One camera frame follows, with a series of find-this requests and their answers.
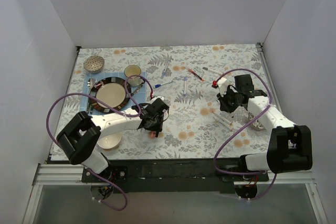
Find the orange cap marker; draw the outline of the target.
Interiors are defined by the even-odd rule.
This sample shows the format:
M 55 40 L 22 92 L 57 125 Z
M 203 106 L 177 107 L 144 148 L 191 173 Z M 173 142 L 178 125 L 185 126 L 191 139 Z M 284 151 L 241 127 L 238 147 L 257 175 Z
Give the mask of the orange cap marker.
M 232 124 L 233 124 L 231 121 L 229 121 L 228 119 L 224 118 L 223 116 L 221 116 L 221 115 L 219 115 L 219 114 L 217 114 L 217 113 L 215 113 L 214 115 L 215 115 L 216 117 L 218 117 L 219 119 L 221 119 L 223 122 L 225 122 L 225 123 L 227 123 L 227 124 L 229 124 L 229 125 L 232 125 Z

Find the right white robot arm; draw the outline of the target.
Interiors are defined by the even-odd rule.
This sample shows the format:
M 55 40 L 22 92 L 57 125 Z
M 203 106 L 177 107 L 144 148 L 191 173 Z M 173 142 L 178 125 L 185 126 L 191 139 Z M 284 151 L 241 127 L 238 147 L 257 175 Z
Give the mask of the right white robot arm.
M 313 164 L 311 131 L 306 125 L 297 125 L 271 105 L 270 97 L 255 89 L 250 75 L 235 77 L 229 85 L 225 78 L 213 81 L 218 89 L 220 110 L 232 113 L 243 107 L 270 133 L 265 153 L 242 155 L 238 161 L 238 176 L 251 180 L 257 172 L 274 174 L 310 170 Z

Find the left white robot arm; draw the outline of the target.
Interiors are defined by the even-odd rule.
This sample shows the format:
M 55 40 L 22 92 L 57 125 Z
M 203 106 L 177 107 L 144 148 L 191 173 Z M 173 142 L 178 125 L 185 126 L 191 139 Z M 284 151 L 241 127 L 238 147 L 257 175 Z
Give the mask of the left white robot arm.
M 162 131 L 164 114 L 169 106 L 160 97 L 139 111 L 135 106 L 124 111 L 105 115 L 77 113 L 56 137 L 59 147 L 70 164 L 81 164 L 93 171 L 100 182 L 111 178 L 108 159 L 96 149 L 97 142 L 106 136 L 128 130 L 144 129 L 159 134 Z

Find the pink cap marker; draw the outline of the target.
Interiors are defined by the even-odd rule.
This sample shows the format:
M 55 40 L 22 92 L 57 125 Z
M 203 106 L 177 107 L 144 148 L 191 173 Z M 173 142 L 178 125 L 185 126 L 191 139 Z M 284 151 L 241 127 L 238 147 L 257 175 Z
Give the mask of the pink cap marker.
M 228 129 L 229 131 L 233 131 L 233 127 L 232 127 L 230 124 L 224 122 L 223 120 L 221 120 L 221 119 L 219 119 L 219 118 L 217 118 L 217 117 L 214 117 L 214 120 L 215 120 L 217 123 L 220 123 L 221 125 L 223 125 L 223 126 L 224 126 L 226 129 Z

